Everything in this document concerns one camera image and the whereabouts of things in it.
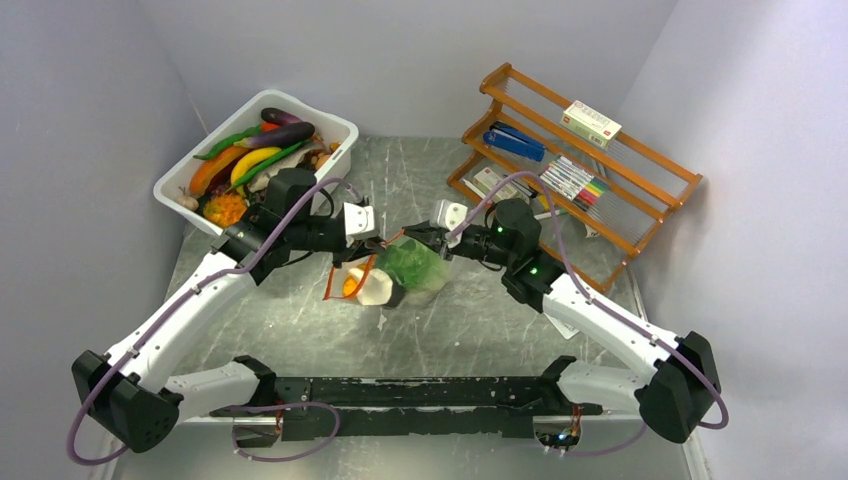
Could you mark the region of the green napa cabbage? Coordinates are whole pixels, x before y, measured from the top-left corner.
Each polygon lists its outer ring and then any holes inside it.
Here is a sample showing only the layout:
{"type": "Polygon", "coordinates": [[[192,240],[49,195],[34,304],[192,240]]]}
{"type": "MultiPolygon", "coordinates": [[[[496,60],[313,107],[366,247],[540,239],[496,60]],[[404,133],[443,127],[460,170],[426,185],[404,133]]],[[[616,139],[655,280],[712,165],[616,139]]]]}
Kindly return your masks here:
{"type": "Polygon", "coordinates": [[[375,266],[407,291],[437,291],[450,279],[450,264],[423,243],[404,237],[379,254],[375,266]]]}

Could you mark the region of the clear zip bag orange zipper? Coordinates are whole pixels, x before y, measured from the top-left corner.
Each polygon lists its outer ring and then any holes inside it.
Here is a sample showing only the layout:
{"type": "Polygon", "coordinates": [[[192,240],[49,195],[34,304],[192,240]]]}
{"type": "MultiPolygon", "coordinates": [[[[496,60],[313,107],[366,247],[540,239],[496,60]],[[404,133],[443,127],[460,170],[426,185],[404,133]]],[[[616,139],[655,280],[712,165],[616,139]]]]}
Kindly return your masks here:
{"type": "Polygon", "coordinates": [[[383,247],[378,253],[333,266],[323,298],[365,307],[421,307],[451,280],[450,262],[413,239],[409,228],[383,247]]]}

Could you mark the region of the white mushroom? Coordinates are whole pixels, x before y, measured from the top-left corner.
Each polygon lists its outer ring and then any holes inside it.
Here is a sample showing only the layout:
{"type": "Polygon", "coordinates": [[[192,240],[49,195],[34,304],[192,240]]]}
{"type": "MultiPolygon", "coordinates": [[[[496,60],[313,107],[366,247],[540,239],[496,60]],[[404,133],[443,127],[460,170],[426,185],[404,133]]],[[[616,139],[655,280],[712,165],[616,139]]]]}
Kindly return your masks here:
{"type": "Polygon", "coordinates": [[[364,267],[353,267],[347,272],[346,277],[348,275],[360,280],[357,295],[348,299],[364,306],[383,306],[390,302],[394,282],[384,271],[377,268],[365,271],[364,267]]]}

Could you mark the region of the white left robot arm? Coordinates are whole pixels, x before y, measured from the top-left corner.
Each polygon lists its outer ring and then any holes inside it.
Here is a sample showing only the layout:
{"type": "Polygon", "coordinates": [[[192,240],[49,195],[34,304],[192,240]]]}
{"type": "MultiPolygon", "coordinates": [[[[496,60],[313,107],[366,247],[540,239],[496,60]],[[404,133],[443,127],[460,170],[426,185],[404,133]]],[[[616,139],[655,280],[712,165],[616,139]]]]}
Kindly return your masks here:
{"type": "Polygon", "coordinates": [[[309,171],[279,172],[264,199],[212,243],[194,275],[142,325],[107,352],[83,352],[72,364],[81,406],[66,437],[75,462],[75,440],[85,419],[142,453],[178,424],[219,409],[261,416],[279,404],[276,374],[242,355],[201,372],[175,368],[212,321],[285,267],[295,251],[329,253],[335,263],[359,259],[380,246],[378,217],[369,200],[351,192],[335,215],[312,213],[314,196],[331,185],[309,171]]]}

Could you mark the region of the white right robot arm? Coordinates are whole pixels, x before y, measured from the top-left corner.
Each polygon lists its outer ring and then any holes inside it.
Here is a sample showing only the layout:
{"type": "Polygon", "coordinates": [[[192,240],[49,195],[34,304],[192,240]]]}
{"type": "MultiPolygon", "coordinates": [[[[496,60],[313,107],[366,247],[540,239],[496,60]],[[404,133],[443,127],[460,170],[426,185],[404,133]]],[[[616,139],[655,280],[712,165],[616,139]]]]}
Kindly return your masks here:
{"type": "Polygon", "coordinates": [[[713,406],[724,410],[710,342],[691,331],[681,336],[651,324],[570,274],[540,244],[542,226],[522,200],[499,201],[484,225],[459,233],[467,208],[442,200],[431,219],[404,233],[444,259],[462,257],[501,267],[501,282],[518,303],[545,315],[559,330],[593,338],[623,362],[621,369],[574,360],[557,368],[539,391],[550,413],[593,404],[637,413],[660,437],[682,444],[713,406]]]}

